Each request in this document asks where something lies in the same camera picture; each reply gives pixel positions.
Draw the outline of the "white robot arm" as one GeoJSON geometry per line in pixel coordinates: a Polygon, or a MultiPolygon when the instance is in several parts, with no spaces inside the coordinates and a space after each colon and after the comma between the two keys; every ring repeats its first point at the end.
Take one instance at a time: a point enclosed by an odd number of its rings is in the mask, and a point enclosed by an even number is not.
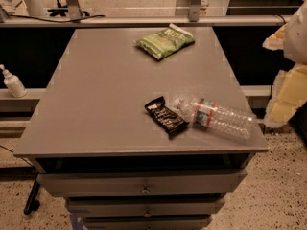
{"type": "Polygon", "coordinates": [[[279,128],[307,102],[307,1],[289,22],[265,39],[263,47],[282,50],[284,58],[295,64],[289,71],[278,72],[266,107],[264,125],[279,128]]]}

